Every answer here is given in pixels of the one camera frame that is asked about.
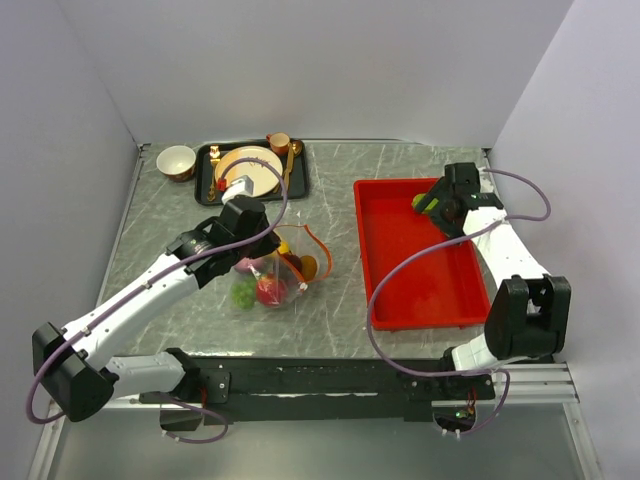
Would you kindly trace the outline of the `green apple slice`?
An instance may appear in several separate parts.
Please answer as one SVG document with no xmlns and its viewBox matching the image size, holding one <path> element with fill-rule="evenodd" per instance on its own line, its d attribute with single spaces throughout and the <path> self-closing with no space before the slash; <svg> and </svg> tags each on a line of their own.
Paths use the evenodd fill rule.
<svg viewBox="0 0 640 480">
<path fill-rule="evenodd" d="M 421 215 L 430 215 L 431 211 L 438 205 L 439 199 L 426 193 L 417 194 L 411 202 L 413 211 Z"/>
</svg>

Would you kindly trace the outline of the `pink red peach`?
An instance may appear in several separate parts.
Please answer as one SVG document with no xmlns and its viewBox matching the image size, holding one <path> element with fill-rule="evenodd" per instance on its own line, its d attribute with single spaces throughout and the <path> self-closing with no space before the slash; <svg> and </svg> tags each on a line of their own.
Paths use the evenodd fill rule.
<svg viewBox="0 0 640 480">
<path fill-rule="evenodd" d="M 244 258 L 234 265 L 236 272 L 241 274 L 256 274 L 264 269 L 265 259 L 263 257 L 251 259 Z"/>
</svg>

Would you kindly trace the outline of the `dark purple plum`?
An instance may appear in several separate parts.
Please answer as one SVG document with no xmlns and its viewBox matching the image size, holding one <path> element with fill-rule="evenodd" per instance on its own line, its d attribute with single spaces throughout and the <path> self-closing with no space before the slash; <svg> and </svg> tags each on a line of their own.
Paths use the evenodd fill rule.
<svg viewBox="0 0 640 480">
<path fill-rule="evenodd" d="M 284 258 L 298 271 L 302 270 L 302 262 L 301 259 L 293 254 L 284 255 Z"/>
</svg>

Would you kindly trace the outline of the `clear zip bag orange zipper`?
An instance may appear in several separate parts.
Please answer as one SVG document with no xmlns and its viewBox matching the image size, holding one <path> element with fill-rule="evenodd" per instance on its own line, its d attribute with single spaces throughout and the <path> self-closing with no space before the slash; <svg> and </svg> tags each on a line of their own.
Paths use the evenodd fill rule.
<svg viewBox="0 0 640 480">
<path fill-rule="evenodd" d="M 332 270 L 329 249 L 308 225 L 280 224 L 274 233 L 280 239 L 274 252 L 243 259 L 234 266 L 230 298 L 239 310 L 284 307 Z"/>
</svg>

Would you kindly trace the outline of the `green grape bunch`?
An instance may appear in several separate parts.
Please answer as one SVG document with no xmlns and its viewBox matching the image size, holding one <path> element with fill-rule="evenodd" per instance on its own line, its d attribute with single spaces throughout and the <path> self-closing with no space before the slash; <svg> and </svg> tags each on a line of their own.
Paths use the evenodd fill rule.
<svg viewBox="0 0 640 480">
<path fill-rule="evenodd" d="M 247 278 L 236 281 L 231 287 L 231 300 L 238 309 L 252 309 L 256 302 L 256 280 Z"/>
</svg>

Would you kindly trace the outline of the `red apple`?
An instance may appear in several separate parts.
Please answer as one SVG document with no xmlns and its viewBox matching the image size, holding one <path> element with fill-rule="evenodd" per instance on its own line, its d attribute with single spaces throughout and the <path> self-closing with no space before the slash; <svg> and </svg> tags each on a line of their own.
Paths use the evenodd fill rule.
<svg viewBox="0 0 640 480">
<path fill-rule="evenodd" d="M 288 296 L 285 282 L 275 277 L 264 276 L 256 283 L 256 300 L 267 307 L 280 306 Z"/>
</svg>

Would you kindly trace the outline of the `yellow brown mango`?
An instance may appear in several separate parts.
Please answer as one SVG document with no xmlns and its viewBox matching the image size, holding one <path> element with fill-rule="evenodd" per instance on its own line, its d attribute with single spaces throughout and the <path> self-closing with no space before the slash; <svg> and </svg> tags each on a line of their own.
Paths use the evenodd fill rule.
<svg viewBox="0 0 640 480">
<path fill-rule="evenodd" d="M 317 260 L 313 256 L 304 255 L 300 257 L 300 263 L 304 280 L 307 282 L 314 280 L 318 272 Z"/>
</svg>

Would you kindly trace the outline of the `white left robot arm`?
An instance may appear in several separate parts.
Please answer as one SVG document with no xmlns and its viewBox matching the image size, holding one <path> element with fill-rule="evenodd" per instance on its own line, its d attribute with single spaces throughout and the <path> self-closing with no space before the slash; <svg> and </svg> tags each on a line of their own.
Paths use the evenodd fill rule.
<svg viewBox="0 0 640 480">
<path fill-rule="evenodd" d="M 274 228 L 259 200 L 228 201 L 219 215 L 179 234 L 142 275 L 93 311 L 62 328 L 39 327 L 32 335 L 36 386 L 72 422 L 91 417 L 119 396 L 160 391 L 179 402 L 191 399 L 199 378 L 187 355 L 173 350 L 120 358 L 119 348 L 240 260 L 274 252 L 280 244 Z"/>
</svg>

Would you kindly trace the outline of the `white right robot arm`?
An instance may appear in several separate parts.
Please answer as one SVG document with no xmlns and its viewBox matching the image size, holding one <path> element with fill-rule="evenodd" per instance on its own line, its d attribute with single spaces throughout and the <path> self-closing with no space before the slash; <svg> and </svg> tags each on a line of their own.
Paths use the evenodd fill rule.
<svg viewBox="0 0 640 480">
<path fill-rule="evenodd" d="M 473 384 L 471 370 L 495 368 L 510 360 L 559 353 L 565 345 L 571 286 L 550 274 L 514 230 L 514 221 L 542 222 L 551 213 L 542 198 L 541 216 L 510 214 L 494 192 L 481 190 L 480 170 L 453 163 L 412 208 L 429 217 L 448 239 L 472 242 L 496 284 L 484 333 L 445 354 L 451 363 L 437 375 L 439 390 L 460 398 Z"/>
</svg>

